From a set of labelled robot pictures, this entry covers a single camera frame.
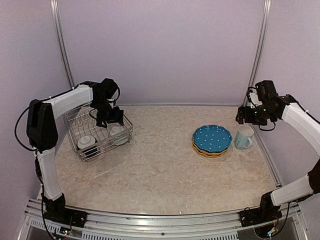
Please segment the dark teal white bowl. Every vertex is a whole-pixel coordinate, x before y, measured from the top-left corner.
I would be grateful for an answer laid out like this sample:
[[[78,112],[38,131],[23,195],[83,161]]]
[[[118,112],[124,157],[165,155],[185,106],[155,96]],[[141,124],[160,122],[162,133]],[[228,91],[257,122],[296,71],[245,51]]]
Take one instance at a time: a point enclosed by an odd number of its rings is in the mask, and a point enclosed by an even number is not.
[[[85,156],[93,156],[97,153],[97,139],[94,136],[86,135],[81,137],[76,144],[76,149],[82,151]]]

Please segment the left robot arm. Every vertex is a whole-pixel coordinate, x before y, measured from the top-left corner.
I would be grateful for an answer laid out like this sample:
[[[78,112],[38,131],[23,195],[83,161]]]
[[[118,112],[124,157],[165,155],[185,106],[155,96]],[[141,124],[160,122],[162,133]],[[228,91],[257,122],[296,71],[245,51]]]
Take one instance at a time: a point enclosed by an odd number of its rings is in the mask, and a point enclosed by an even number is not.
[[[27,114],[26,135],[30,144],[23,148],[34,153],[37,177],[42,186],[42,201],[50,207],[50,214],[61,223],[70,218],[70,211],[65,207],[66,200],[56,170],[59,138],[56,121],[60,116],[88,105],[88,115],[95,121],[95,129],[110,131],[113,126],[122,128],[124,111],[116,105],[119,97],[117,83],[105,78],[102,82],[82,82],[45,99],[34,99],[23,111]]]

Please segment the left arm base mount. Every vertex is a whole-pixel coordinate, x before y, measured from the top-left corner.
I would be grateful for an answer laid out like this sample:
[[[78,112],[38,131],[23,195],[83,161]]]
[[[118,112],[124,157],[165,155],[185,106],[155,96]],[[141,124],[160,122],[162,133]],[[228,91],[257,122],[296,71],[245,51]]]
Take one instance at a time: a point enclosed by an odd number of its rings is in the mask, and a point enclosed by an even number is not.
[[[44,219],[71,227],[84,228],[88,213],[82,210],[67,208],[64,194],[56,200],[52,200],[42,193],[41,207],[43,208],[44,206],[45,209],[42,213]]]

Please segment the blue dotted plate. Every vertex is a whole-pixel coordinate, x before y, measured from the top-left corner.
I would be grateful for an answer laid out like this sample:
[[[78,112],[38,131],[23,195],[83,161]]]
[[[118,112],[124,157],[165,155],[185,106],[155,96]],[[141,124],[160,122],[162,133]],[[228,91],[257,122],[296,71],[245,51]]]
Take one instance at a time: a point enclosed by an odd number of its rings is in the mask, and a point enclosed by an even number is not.
[[[233,137],[223,126],[203,125],[194,131],[192,141],[201,150],[220,152],[230,147]]]

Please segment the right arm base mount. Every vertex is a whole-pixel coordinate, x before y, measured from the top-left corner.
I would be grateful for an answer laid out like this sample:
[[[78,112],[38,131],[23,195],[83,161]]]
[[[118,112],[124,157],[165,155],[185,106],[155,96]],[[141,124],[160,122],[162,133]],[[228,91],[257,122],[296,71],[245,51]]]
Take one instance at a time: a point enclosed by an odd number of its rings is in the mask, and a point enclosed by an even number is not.
[[[271,199],[271,191],[263,194],[258,207],[249,208],[239,212],[242,227],[249,227],[280,219],[283,215],[280,206],[275,206]]]

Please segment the yellow dotted plate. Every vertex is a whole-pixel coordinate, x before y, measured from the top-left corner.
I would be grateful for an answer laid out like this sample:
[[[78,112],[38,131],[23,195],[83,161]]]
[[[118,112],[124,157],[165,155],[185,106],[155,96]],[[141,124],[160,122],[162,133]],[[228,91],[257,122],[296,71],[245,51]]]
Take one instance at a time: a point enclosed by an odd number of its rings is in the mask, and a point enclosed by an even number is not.
[[[222,150],[222,151],[208,151],[208,150],[202,150],[202,149],[200,149],[200,148],[198,148],[196,145],[192,145],[192,147],[193,147],[193,149],[194,150],[197,150],[197,151],[199,151],[199,152],[203,152],[203,153],[208,153],[208,154],[212,154],[212,153],[221,153],[221,152],[223,152],[223,151],[228,151],[228,148],[227,149],[225,149],[225,150]]]
[[[224,154],[227,153],[227,150],[223,151],[223,152],[220,152],[220,153],[204,153],[204,152],[201,152],[201,151],[198,151],[198,150],[195,150],[195,152],[197,154],[199,154],[200,156],[203,156],[203,157],[206,157],[206,158],[218,158],[218,157],[221,157],[223,156]]]

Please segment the small pale ribbed cup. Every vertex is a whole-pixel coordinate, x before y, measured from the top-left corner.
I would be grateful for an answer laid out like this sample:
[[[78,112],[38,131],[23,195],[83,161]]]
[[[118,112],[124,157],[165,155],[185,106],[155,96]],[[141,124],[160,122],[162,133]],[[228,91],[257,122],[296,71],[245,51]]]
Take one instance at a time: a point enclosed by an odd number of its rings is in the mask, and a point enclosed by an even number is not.
[[[110,143],[115,146],[120,146],[125,144],[129,139],[125,129],[121,125],[113,126],[108,134],[110,138]]]

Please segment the light blue mug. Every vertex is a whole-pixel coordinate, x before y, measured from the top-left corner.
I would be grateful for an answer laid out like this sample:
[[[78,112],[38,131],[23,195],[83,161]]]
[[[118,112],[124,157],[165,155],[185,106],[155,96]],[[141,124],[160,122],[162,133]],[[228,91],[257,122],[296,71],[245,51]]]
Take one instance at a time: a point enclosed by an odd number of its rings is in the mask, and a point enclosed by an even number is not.
[[[249,125],[240,125],[238,127],[234,145],[237,149],[249,149],[253,145],[254,130]]]

